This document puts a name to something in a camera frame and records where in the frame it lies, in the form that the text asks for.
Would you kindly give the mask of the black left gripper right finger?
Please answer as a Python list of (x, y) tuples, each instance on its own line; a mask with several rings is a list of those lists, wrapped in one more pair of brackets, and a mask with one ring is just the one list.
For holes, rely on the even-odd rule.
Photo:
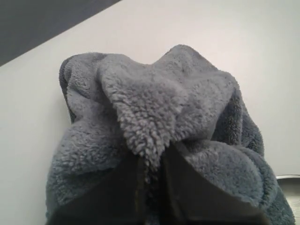
[(204, 178), (184, 158), (185, 146), (171, 143), (161, 156), (163, 225), (268, 225), (257, 207), (231, 196)]

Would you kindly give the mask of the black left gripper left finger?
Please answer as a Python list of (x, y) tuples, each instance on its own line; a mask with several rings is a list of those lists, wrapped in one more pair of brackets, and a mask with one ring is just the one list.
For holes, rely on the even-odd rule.
[(146, 220), (144, 162), (126, 157), (84, 195), (59, 207), (49, 225), (143, 225)]

